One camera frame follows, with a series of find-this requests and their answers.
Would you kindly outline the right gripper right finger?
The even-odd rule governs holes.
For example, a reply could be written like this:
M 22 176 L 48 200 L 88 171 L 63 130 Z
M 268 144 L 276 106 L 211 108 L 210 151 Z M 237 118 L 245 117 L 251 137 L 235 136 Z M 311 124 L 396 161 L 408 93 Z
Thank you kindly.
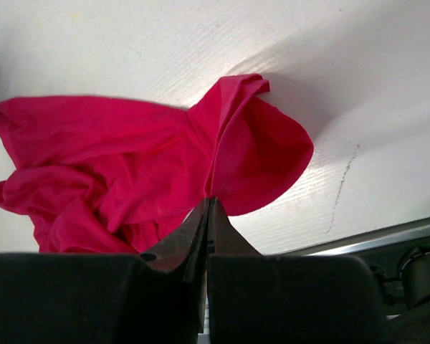
M 222 202 L 210 198 L 207 223 L 209 254 L 260 257 L 261 254 L 232 226 Z

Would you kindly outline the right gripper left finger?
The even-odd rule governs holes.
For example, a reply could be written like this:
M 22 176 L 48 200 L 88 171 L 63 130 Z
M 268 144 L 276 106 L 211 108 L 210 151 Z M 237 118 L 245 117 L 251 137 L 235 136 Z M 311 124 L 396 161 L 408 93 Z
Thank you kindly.
M 159 243 L 140 254 L 156 271 L 194 283 L 204 273 L 210 199 L 202 200 L 183 223 Z

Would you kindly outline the bright red t-shirt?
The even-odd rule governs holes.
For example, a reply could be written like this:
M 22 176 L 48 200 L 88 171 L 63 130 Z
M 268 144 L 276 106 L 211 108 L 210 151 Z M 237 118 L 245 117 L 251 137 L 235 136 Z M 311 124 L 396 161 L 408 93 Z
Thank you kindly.
M 306 130 L 260 98 L 260 75 L 222 77 L 191 108 L 99 96 L 0 102 L 14 172 L 0 208 L 28 216 L 41 252 L 144 252 L 204 198 L 230 216 L 288 190 L 313 154 Z

